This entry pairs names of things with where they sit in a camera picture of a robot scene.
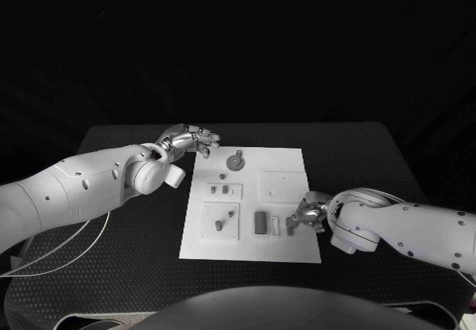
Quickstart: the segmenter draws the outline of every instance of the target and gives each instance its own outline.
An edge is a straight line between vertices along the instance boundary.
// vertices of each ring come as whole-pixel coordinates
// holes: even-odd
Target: black fabric tablecloth
[[[153,142],[170,125],[91,128],[78,153]],[[222,135],[223,146],[301,148],[310,190],[336,194],[375,188],[425,203],[421,188],[385,127],[375,122],[306,124],[203,124]],[[91,251],[45,276],[16,278],[4,306],[11,330],[52,329],[72,313],[158,311],[179,300],[229,287],[287,285],[339,292],[378,303],[431,300],[457,320],[471,290],[457,273],[396,253],[381,242],[373,253],[345,254],[319,235],[321,264],[179,259],[195,155],[176,165],[186,171],[179,189],[163,185],[111,212],[109,225]],[[105,217],[23,274],[60,266],[96,237]],[[81,224],[39,234],[27,251],[32,261]]]

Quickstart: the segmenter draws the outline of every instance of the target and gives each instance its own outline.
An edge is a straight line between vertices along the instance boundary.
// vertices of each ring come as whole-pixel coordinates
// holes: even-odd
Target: black background
[[[463,1],[3,10],[0,183],[96,124],[379,121],[431,202],[474,212],[474,24]]]

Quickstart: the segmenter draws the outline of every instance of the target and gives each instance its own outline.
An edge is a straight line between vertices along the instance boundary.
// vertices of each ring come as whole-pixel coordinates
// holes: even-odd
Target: table
[[[78,153],[153,142],[170,125],[95,126]],[[427,203],[385,127],[376,122],[203,124],[225,146],[301,148],[308,188],[336,194],[373,188]],[[249,285],[310,287],[382,304],[433,301],[460,319],[471,288],[450,269],[396,253],[381,241],[373,253],[345,254],[319,236],[321,264],[179,259],[195,156],[177,161],[187,175],[179,189],[163,185],[111,212],[91,251],[66,268],[11,281],[4,308],[11,330],[52,329],[69,314],[154,312],[206,292]],[[105,217],[23,274],[72,260],[96,237]],[[81,224],[34,237],[24,262],[45,254]]]

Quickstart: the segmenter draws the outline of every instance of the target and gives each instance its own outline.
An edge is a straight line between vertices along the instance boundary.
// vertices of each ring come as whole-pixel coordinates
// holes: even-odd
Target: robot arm
[[[373,252],[385,242],[407,257],[476,274],[476,215],[417,203],[391,203],[388,194],[353,189],[334,197],[308,192],[287,227],[300,222],[323,232],[327,218],[332,245],[353,254]]]
[[[0,186],[0,253],[40,232],[98,218],[163,182],[179,187],[186,174],[171,163],[184,150],[208,157],[220,138],[183,124],[167,132],[156,143],[76,155]]]

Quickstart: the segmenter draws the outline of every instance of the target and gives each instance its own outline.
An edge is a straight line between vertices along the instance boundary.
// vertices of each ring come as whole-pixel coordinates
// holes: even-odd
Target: robotic hand
[[[219,139],[209,130],[179,124],[154,143],[69,157],[0,186],[0,253],[40,232],[98,218],[163,182],[177,188],[186,174],[171,163],[186,151],[208,158]]]
[[[378,190],[359,188],[330,196],[307,192],[287,218],[287,233],[303,223],[317,233],[329,220],[332,245],[353,254],[373,252],[385,242],[405,256],[476,274],[476,215],[405,203]]]

